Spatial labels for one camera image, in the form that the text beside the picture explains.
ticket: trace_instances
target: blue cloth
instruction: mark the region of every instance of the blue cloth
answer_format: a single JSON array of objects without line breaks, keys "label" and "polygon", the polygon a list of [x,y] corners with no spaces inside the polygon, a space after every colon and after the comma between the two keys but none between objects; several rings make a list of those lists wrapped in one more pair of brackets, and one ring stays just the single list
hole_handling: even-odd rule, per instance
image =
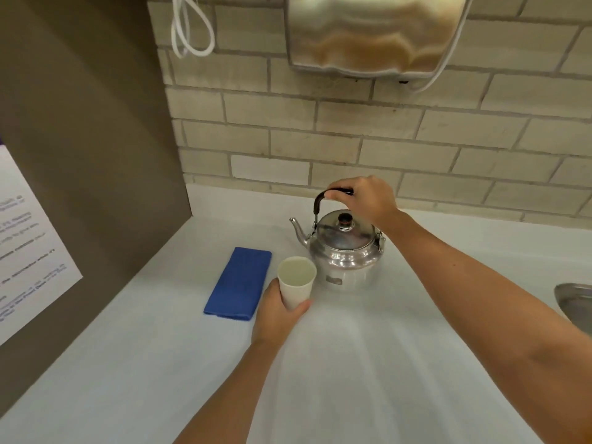
[{"label": "blue cloth", "polygon": [[269,251],[235,247],[203,312],[249,321],[261,298],[270,262]]}]

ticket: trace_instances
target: white paper cup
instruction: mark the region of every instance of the white paper cup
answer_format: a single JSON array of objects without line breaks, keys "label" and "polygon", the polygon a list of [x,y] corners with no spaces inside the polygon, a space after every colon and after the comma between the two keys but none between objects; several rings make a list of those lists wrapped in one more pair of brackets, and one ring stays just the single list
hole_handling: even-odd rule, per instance
[{"label": "white paper cup", "polygon": [[300,302],[310,298],[313,282],[317,276],[317,267],[306,257],[288,257],[277,268],[279,291],[289,310]]}]

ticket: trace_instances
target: countertop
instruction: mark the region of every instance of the countertop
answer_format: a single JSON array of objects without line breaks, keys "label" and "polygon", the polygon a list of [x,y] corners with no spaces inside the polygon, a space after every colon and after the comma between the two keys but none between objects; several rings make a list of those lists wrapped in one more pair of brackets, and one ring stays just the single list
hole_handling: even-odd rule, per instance
[{"label": "countertop", "polygon": [[[194,217],[0,419],[0,442],[170,443],[237,364],[252,321],[206,316],[206,300],[235,246],[272,251],[268,280],[306,255],[288,218],[307,230],[313,201],[188,190]],[[411,214],[556,310],[555,285],[592,283],[592,232]],[[367,290],[315,286],[313,298],[272,366],[249,443],[540,443],[391,243]]]}]

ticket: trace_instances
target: kettle label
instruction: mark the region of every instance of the kettle label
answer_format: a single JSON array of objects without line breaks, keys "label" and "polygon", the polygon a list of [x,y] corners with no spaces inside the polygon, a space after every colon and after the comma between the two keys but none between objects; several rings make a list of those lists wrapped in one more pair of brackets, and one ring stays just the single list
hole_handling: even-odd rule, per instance
[{"label": "kettle label", "polygon": [[325,280],[329,283],[334,283],[336,285],[343,285],[343,280],[337,279],[336,277],[326,276]]}]

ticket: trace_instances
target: forearm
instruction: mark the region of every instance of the forearm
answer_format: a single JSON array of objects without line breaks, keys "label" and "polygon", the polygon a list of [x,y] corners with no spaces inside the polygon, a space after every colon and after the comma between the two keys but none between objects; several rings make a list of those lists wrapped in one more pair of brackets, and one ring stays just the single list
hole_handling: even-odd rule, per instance
[{"label": "forearm", "polygon": [[277,352],[275,346],[253,343],[174,444],[246,442],[255,407]]},{"label": "forearm", "polygon": [[491,268],[406,214],[385,233],[450,325],[548,443],[584,442],[592,419],[592,341]]}]

